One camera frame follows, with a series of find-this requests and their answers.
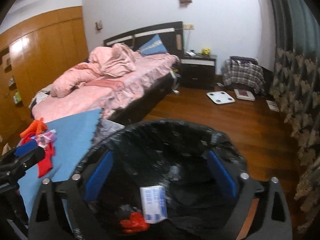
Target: wooden wardrobe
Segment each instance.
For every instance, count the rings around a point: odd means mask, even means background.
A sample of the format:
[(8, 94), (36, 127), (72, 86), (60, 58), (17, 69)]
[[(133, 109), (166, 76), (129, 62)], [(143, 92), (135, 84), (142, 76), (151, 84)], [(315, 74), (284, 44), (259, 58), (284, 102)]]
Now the wooden wardrobe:
[[(9, 53), (11, 68), (2, 56)], [(32, 120), (31, 99), (67, 69), (88, 57), (82, 7), (70, 7), (29, 18), (0, 34), (0, 135), (3, 143)], [(8, 82), (14, 77), (15, 86)], [(19, 92), (22, 102), (15, 104)]]

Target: bed frame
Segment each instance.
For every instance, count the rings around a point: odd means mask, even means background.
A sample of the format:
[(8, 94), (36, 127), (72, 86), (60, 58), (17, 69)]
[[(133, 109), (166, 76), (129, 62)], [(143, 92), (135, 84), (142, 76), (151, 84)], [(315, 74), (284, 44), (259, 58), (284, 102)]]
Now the bed frame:
[[(122, 33), (103, 41), (105, 47), (111, 47), (114, 43), (122, 42), (137, 50), (148, 42), (155, 34), (159, 34), (163, 45), (172, 55), (182, 58), (183, 50), (183, 25), (182, 22), (163, 23), (140, 28)], [(108, 119), (129, 125), (141, 121), (167, 94), (171, 92), (173, 78), (170, 74), (156, 81), (142, 98), (129, 104), (125, 109), (113, 113)]]

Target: red plastic bag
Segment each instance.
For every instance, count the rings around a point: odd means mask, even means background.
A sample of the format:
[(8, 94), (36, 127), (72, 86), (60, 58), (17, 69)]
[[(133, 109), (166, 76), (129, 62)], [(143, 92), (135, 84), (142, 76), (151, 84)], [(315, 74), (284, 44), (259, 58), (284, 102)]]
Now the red plastic bag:
[(128, 220), (121, 220), (120, 225), (125, 228), (125, 233), (138, 233), (149, 229), (150, 225), (144, 221), (141, 213), (131, 213)]

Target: nightstand drawer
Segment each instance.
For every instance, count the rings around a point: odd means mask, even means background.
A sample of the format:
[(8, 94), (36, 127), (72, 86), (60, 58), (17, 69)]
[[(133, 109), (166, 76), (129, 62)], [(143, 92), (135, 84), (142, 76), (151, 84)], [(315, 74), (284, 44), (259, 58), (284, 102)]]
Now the nightstand drawer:
[(180, 84), (183, 87), (212, 90), (214, 88), (214, 67), (209, 65), (181, 64)]
[(195, 64), (195, 65), (206, 65), (206, 66), (215, 66), (215, 61), (209, 61), (209, 60), (198, 60), (198, 59), (182, 59), (182, 64)]

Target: patterned curtain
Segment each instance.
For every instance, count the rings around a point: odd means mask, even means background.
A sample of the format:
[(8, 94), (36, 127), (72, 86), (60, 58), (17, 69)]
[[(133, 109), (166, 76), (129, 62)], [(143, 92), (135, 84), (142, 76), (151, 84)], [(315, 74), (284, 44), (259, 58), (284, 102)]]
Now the patterned curtain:
[(300, 177), (295, 199), (305, 197), (301, 210), (309, 227), (320, 210), (320, 26), (304, 0), (272, 0), (276, 22), (276, 65), (270, 94), (291, 136), (298, 140), (298, 157), (308, 166)]

